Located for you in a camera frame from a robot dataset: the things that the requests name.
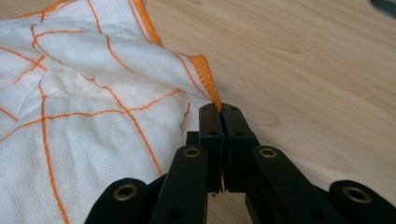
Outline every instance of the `light wood tabletop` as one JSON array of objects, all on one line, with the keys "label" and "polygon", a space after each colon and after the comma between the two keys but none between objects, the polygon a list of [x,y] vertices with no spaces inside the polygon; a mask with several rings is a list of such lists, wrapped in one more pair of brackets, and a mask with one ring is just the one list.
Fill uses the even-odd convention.
[{"label": "light wood tabletop", "polygon": [[[0,19],[56,0],[1,1]],[[222,101],[315,185],[361,182],[396,204],[396,20],[368,0],[145,1],[166,48],[209,61]],[[242,194],[207,223],[250,223]]]}]

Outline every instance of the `white cloth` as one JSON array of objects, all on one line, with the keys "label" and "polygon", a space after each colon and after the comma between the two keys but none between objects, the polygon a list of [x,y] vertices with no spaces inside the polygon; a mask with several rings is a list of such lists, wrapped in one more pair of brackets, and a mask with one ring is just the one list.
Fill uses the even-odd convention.
[{"label": "white cloth", "polygon": [[140,1],[0,21],[0,222],[84,222],[112,182],[166,173],[210,102],[205,58],[163,48]]}]

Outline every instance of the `wrinkled fabric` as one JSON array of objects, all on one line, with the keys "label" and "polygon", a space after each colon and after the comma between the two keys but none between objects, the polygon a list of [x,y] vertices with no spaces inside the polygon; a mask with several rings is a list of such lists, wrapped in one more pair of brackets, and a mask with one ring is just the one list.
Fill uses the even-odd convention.
[{"label": "wrinkled fabric", "polygon": [[167,172],[219,96],[140,1],[62,1],[0,21],[1,223],[82,223],[112,182]]}]

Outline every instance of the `wooden surface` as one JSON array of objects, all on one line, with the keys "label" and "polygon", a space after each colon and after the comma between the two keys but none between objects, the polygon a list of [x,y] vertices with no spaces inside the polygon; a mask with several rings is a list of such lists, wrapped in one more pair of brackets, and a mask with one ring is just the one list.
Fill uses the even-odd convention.
[{"label": "wooden surface", "polygon": [[[0,2],[0,19],[55,0]],[[396,20],[368,1],[146,0],[164,45],[204,54],[220,96],[314,184],[369,186],[396,204]],[[208,223],[249,223],[243,195]]]}]

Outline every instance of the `cloth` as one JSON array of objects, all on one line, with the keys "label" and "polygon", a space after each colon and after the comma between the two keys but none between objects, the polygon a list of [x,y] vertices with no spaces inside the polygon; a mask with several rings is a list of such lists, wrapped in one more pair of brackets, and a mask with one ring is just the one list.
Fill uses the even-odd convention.
[{"label": "cloth", "polygon": [[83,223],[112,182],[166,173],[210,102],[205,58],[165,49],[141,1],[0,21],[1,223]]}]

